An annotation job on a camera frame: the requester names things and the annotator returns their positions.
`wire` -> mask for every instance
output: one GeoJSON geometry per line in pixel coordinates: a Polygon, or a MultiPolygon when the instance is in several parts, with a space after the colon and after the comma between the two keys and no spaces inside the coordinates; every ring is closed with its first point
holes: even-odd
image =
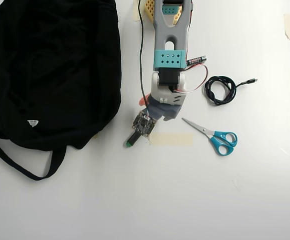
{"type": "Polygon", "coordinates": [[[147,108],[147,115],[149,115],[148,102],[145,96],[145,91],[144,91],[144,86],[143,86],[142,54],[143,54],[143,46],[144,46],[144,22],[143,22],[143,18],[140,12],[140,2],[141,0],[139,0],[139,3],[138,3],[138,14],[139,14],[140,23],[141,23],[141,45],[140,45],[140,53],[139,53],[140,87],[141,87],[141,93],[143,94],[143,97],[144,97],[145,106],[147,108]]]}
{"type": "Polygon", "coordinates": [[[198,64],[195,64],[195,65],[192,65],[192,66],[190,66],[190,67],[184,69],[183,72],[184,72],[184,71],[187,71],[187,70],[190,70],[190,69],[192,69],[192,68],[195,68],[195,67],[204,67],[204,68],[206,69],[206,77],[205,77],[205,79],[202,81],[202,83],[201,83],[198,87],[196,87],[194,90],[192,90],[192,91],[181,91],[181,90],[177,89],[177,90],[175,90],[175,92],[177,92],[177,93],[179,93],[179,94],[191,94],[191,93],[197,91],[197,90],[198,90],[198,89],[199,89],[199,88],[200,88],[200,87],[205,83],[205,81],[206,81],[207,78],[208,78],[208,68],[207,68],[207,66],[204,65],[203,63],[198,63],[198,64]]]}
{"type": "Polygon", "coordinates": [[[228,104],[235,98],[238,87],[245,84],[253,84],[256,81],[257,79],[253,78],[248,81],[244,81],[236,86],[235,82],[227,76],[213,76],[205,84],[206,94],[209,99],[215,103],[216,106],[228,104]],[[211,91],[211,86],[214,82],[222,83],[229,90],[229,93],[224,100],[216,99],[215,94],[211,91]]]}

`backpack strap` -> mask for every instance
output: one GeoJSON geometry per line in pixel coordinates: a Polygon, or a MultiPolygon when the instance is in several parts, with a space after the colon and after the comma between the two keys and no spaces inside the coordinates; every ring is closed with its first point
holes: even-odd
{"type": "Polygon", "coordinates": [[[50,163],[50,168],[49,171],[47,173],[46,176],[43,177],[39,177],[36,176],[34,174],[32,174],[31,172],[27,171],[26,169],[24,169],[23,167],[21,167],[20,165],[18,165],[17,163],[15,163],[9,156],[7,156],[7,154],[0,148],[0,158],[3,159],[3,161],[5,163],[7,163],[8,165],[10,165],[11,167],[15,168],[16,170],[20,171],[22,174],[24,174],[25,176],[29,177],[30,179],[33,179],[35,181],[40,181],[43,179],[47,179],[50,176],[54,175],[54,173],[58,170],[59,166],[61,165],[61,163],[63,162],[64,158],[65,158],[65,154],[66,154],[66,147],[58,149],[58,150],[54,150],[52,153],[52,157],[51,157],[51,163],[50,163]]]}

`circuit board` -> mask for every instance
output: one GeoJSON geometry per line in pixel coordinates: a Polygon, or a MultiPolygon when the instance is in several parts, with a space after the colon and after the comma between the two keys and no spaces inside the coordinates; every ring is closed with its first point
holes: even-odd
{"type": "Polygon", "coordinates": [[[133,129],[143,135],[144,137],[148,137],[154,126],[156,125],[157,120],[154,118],[147,116],[142,111],[136,117],[133,129]]]}

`teal bracket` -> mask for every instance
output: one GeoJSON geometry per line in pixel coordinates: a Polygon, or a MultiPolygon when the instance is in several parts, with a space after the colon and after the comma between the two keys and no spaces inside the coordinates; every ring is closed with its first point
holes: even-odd
{"type": "Polygon", "coordinates": [[[178,13],[179,6],[163,6],[163,14],[175,15],[178,13]]]}
{"type": "Polygon", "coordinates": [[[186,64],[186,51],[184,50],[155,50],[154,68],[184,69],[186,64]]]}

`gray robot arm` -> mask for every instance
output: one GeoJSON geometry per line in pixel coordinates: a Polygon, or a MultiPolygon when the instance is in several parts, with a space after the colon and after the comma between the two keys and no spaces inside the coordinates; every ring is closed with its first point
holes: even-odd
{"type": "Polygon", "coordinates": [[[187,37],[192,10],[191,0],[155,0],[156,33],[151,94],[148,108],[141,111],[134,121],[135,133],[127,141],[129,147],[141,136],[147,137],[161,117],[165,121],[175,119],[184,103],[186,94],[177,91],[183,91],[185,87],[185,75],[181,71],[187,67],[187,37]],[[167,25],[164,14],[168,14],[168,9],[179,6],[182,6],[182,13],[177,24],[167,25]],[[165,49],[167,42],[174,44],[173,50],[165,49]]]}

